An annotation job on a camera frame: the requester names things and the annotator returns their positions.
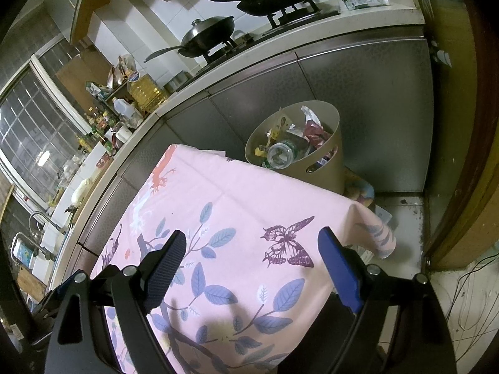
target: window frame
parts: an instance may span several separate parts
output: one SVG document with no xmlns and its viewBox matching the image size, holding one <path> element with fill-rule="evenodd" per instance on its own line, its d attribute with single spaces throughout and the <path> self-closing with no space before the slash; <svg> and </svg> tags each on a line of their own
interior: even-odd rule
<svg viewBox="0 0 499 374">
<path fill-rule="evenodd" d="M 19 69 L 13 74 L 8 82 L 0 88 L 0 101 L 2 101 L 12 90 L 13 86 L 18 82 L 26 69 L 31 69 L 36 80 L 40 82 L 43 90 L 54 101 L 61 112 L 69 119 L 69 121 L 78 129 L 82 135 L 86 135 L 92 131 L 88 122 L 76 111 L 64 94 L 59 90 L 57 85 L 48 75 L 39 58 L 64 39 L 63 34 L 59 34 L 52 38 L 49 42 L 43 45 L 36 53 L 34 53 Z M 7 179 L 14 184 L 16 188 L 13 191 L 13 196 L 21 205 L 28 211 L 46 211 L 48 203 L 45 202 L 21 177 L 16 171 L 7 156 L 0 149 L 0 171 L 2 171 Z"/>
</svg>

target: stainless steel cabinet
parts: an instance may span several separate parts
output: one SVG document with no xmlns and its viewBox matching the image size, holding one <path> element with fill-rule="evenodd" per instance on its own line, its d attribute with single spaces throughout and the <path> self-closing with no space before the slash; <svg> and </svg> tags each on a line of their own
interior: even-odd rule
<svg viewBox="0 0 499 374">
<path fill-rule="evenodd" d="M 134 148 L 117 174 L 139 191 L 168 146 L 174 143 L 182 142 L 163 121 L 157 122 Z"/>
<path fill-rule="evenodd" d="M 211 101 L 244 142 L 280 107 L 314 99 L 294 53 L 240 72 L 208 91 Z"/>
<path fill-rule="evenodd" d="M 420 192 L 433 130 L 428 45 L 417 34 L 388 32 L 350 45 L 325 41 L 297 54 L 316 99 L 338 108 L 345 164 L 377 191 Z"/>
<path fill-rule="evenodd" d="M 228 157 L 245 159 L 245 144 L 234 133 L 209 98 L 167 119 L 182 142 L 202 150 L 225 151 Z"/>
<path fill-rule="evenodd" d="M 120 176 L 114 177 L 94 208 L 78 242 L 91 252 L 100 254 L 137 192 Z"/>
</svg>

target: tile floor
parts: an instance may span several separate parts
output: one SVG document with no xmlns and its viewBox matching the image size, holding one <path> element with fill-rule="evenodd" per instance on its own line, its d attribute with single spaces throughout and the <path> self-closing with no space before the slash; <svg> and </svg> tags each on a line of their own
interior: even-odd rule
<svg viewBox="0 0 499 374">
<path fill-rule="evenodd" d="M 397 238 L 397 248 L 387 259 L 373 258 L 371 263 L 378 264 L 389 275 L 410 279 L 421 269 L 422 198 L 378 196 L 376 203 L 392 215 L 388 225 Z M 499 253 L 499 248 L 491 249 L 480 259 L 496 253 Z M 471 271 L 473 265 L 474 263 L 463 271 L 431 275 L 431 283 L 444 314 L 449 310 L 458 279 Z M 388 310 L 380 336 L 380 346 L 385 351 L 388 350 L 396 313 L 397 307 Z M 458 359 L 458 374 L 466 374 L 481 357 L 499 328 L 499 262 L 494 261 L 470 276 L 452 308 L 448 325 Z"/>
</svg>

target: window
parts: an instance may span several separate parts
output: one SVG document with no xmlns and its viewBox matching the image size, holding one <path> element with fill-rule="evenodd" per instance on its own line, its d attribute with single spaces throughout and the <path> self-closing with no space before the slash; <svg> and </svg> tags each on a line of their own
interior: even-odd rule
<svg viewBox="0 0 499 374">
<path fill-rule="evenodd" d="M 80 42 L 78 42 L 75 46 L 71 46 L 68 41 L 62 39 L 42 56 L 40 56 L 39 61 L 64 97 L 66 97 L 73 108 L 75 108 L 78 113 L 85 118 L 85 112 L 83 111 L 81 105 L 78 104 L 75 97 L 71 95 L 66 87 L 64 87 L 64 84 L 62 84 L 56 76 L 56 73 L 61 70 L 61 68 L 71 59 L 79 55 L 83 49 L 85 49 L 85 47 Z"/>
<path fill-rule="evenodd" d="M 45 202 L 56 193 L 64 163 L 77 152 L 77 133 L 30 68 L 0 102 L 0 148 Z"/>
</svg>

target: plastic bottle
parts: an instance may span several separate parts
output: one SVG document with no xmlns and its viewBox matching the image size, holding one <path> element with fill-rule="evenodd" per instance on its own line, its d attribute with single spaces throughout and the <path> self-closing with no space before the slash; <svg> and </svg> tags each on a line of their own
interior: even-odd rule
<svg viewBox="0 0 499 374">
<path fill-rule="evenodd" d="M 113 103 L 116 112 L 128 119 L 131 127 L 137 128 L 142 121 L 144 121 L 140 112 L 138 112 L 133 105 L 128 104 L 123 98 L 114 97 Z"/>
<path fill-rule="evenodd" d="M 306 145 L 300 145 L 291 139 L 282 140 L 269 148 L 267 161 L 272 168 L 286 168 L 294 161 L 300 160 L 305 151 Z"/>
<path fill-rule="evenodd" d="M 159 88 L 151 76 L 147 73 L 141 76 L 138 71 L 128 77 L 127 89 L 137 106 L 147 113 L 153 112 L 168 98 L 166 91 Z"/>
</svg>

